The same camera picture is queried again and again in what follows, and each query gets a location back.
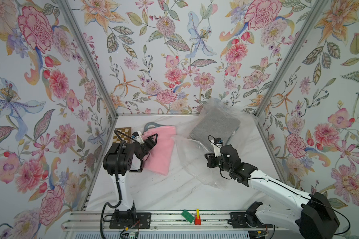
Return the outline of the teal bear pattern blanket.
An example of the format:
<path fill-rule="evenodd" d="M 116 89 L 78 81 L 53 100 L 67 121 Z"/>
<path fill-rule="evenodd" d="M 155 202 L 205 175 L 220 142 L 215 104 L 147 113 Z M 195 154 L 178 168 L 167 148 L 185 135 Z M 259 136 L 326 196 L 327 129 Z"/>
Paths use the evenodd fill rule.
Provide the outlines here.
<path fill-rule="evenodd" d="M 144 125 L 143 132 L 146 132 L 150 129 L 161 127 L 161 126 L 162 126 L 162 124 L 158 124 L 156 122 L 148 122 L 147 124 Z"/>

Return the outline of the pink blanket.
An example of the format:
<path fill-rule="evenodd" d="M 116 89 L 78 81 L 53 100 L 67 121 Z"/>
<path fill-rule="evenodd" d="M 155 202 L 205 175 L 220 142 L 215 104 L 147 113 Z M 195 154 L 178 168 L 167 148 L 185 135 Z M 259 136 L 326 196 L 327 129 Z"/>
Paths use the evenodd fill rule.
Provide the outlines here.
<path fill-rule="evenodd" d="M 149 151 L 149 156 L 144 158 L 144 169 L 167 176 L 175 146 L 176 128 L 172 125 L 151 128 L 143 133 L 142 138 L 146 140 L 154 134 L 158 135 L 157 144 Z"/>

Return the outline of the grey blanket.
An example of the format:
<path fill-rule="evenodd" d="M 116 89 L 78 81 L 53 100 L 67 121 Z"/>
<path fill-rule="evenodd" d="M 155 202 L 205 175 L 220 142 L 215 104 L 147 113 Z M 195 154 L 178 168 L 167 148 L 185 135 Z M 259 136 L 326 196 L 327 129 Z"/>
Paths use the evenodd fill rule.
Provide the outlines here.
<path fill-rule="evenodd" d="M 228 143 L 239 127 L 239 119 L 221 110 L 211 110 L 195 125 L 189 137 L 204 146 L 212 146 L 208 140 L 209 135 L 221 138 L 223 143 Z"/>

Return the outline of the clear plastic vacuum bag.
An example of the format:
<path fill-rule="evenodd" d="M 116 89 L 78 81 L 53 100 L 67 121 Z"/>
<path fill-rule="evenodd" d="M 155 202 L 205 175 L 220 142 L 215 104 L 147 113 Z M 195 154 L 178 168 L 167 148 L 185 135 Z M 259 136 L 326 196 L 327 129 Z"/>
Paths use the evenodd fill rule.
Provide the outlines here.
<path fill-rule="evenodd" d="M 257 123 L 256 116 L 209 99 L 200 114 L 181 124 L 173 136 L 181 165 L 203 185 L 223 189 L 228 177 L 219 167 L 220 149 L 231 145 L 242 154 Z"/>

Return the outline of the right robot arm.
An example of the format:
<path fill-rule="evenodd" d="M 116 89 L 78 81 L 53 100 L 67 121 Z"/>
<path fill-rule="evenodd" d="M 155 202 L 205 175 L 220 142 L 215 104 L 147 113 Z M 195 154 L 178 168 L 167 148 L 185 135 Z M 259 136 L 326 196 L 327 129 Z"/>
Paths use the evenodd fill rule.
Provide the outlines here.
<path fill-rule="evenodd" d="M 305 239 L 331 239 L 340 221 L 327 197 L 292 188 L 268 176 L 257 167 L 242 162 L 232 145 L 215 146 L 204 155 L 208 168 L 228 172 L 231 179 L 258 190 L 285 206 L 277 209 L 262 202 L 252 203 L 240 219 L 250 228 L 266 225 L 299 233 Z"/>

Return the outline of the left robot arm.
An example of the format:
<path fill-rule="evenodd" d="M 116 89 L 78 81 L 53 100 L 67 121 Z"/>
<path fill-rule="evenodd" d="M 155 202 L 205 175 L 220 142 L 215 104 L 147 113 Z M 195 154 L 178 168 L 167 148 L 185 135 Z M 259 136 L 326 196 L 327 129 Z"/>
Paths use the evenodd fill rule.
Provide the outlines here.
<path fill-rule="evenodd" d="M 111 176 L 119 200 L 116 205 L 106 203 L 105 206 L 116 212 L 130 212 L 135 210 L 135 204 L 127 185 L 127 175 L 143 171 L 150 151 L 157 145 L 158 135 L 143 139 L 139 131 L 132 136 L 118 130 L 115 134 L 121 142 L 112 144 L 103 160 L 103 168 Z"/>

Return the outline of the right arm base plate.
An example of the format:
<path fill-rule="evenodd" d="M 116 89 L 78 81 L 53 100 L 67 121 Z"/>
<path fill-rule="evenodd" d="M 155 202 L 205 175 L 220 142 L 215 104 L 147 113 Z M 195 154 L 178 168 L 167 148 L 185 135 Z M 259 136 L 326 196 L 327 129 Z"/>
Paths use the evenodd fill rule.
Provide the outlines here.
<path fill-rule="evenodd" d="M 272 229 L 271 224 L 262 224 L 253 213 L 246 212 L 231 212 L 229 213 L 230 219 L 228 224 L 233 226 L 234 229 Z"/>

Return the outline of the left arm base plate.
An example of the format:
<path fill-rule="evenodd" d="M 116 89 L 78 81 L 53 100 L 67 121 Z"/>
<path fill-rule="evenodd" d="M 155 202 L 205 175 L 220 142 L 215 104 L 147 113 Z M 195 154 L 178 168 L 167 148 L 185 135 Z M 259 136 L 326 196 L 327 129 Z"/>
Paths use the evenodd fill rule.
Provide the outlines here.
<path fill-rule="evenodd" d="M 137 229 L 149 229 L 151 225 L 151 213 L 132 213 L 116 211 L 112 214 L 109 224 L 110 229 L 125 229 L 136 225 Z"/>

